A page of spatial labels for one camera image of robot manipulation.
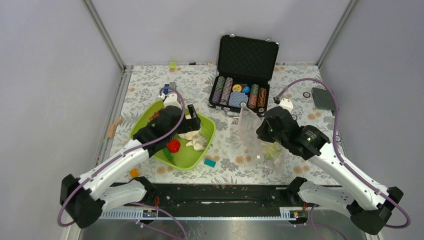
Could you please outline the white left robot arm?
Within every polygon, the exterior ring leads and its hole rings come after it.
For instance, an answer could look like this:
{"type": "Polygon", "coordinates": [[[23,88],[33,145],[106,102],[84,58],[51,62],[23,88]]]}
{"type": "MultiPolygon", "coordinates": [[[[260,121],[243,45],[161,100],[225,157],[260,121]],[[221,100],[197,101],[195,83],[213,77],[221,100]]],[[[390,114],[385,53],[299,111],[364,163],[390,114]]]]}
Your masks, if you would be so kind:
{"type": "Polygon", "coordinates": [[[137,202],[148,206],[154,202],[155,192],[144,178],[119,186],[113,186],[113,183],[125,172],[165,149],[176,135],[200,130],[201,119],[195,107],[192,104],[185,106],[178,92],[162,93],[161,98],[164,107],[159,110],[158,117],[140,128],[121,150],[78,177],[69,174],[62,179],[61,209],[57,216],[59,226],[77,224],[84,229],[96,222],[102,213],[114,208],[137,202]],[[69,224],[62,222],[63,213],[71,217],[69,224]]]}

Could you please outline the clear pink zip top bag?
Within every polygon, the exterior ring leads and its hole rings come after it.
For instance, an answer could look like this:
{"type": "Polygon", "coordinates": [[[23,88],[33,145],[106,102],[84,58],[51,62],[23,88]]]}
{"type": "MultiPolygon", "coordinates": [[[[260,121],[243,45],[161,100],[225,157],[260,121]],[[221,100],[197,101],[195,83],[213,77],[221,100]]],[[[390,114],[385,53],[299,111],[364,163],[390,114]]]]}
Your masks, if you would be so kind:
{"type": "Polygon", "coordinates": [[[262,120],[256,113],[250,110],[246,103],[241,103],[240,113],[238,117],[238,130],[243,145],[250,151],[252,157],[251,162],[256,167],[263,167],[275,171],[281,171],[284,166],[284,160],[282,157],[286,153],[286,150],[282,148],[281,155],[274,162],[266,162],[263,156],[263,143],[268,143],[258,139],[256,130],[262,124],[262,120]]]}

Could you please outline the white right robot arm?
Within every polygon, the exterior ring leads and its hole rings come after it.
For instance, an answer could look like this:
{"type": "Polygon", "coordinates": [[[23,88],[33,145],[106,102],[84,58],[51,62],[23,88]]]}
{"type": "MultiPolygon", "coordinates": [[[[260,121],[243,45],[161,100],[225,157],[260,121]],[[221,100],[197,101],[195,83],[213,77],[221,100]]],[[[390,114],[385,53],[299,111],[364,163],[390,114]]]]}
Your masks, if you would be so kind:
{"type": "Polygon", "coordinates": [[[287,187],[287,201],[293,206],[316,204],[348,217],[363,232],[377,235],[392,216],[404,193],[387,187],[357,168],[318,128],[298,125],[293,119],[293,104],[269,109],[256,130],[258,139],[282,145],[291,154],[316,165],[336,180],[344,191],[337,191],[296,177],[287,187]]]}

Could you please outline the white cauliflower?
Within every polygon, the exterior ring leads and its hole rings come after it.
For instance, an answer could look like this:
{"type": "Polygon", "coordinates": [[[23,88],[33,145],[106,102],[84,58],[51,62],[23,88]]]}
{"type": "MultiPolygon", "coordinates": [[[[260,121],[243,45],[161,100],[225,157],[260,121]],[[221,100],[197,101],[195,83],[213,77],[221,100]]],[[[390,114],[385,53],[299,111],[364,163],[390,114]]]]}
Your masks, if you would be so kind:
{"type": "Polygon", "coordinates": [[[200,132],[200,130],[198,130],[198,131],[191,131],[191,132],[178,132],[178,136],[180,137],[180,138],[182,138],[182,139],[186,139],[186,140],[192,140],[193,139],[193,137],[195,136],[195,135],[198,135],[199,134],[199,132],[200,132]]]}

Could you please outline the green cabbage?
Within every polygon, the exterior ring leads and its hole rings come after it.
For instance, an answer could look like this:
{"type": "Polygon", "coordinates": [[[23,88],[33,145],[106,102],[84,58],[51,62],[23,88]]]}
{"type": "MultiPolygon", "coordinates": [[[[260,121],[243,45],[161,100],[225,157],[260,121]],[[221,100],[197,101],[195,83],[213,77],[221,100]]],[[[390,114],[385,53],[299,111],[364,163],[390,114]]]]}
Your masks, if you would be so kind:
{"type": "Polygon", "coordinates": [[[275,160],[277,160],[280,157],[282,151],[283,147],[277,142],[264,142],[262,144],[262,154],[266,163],[274,162],[275,160]]]}

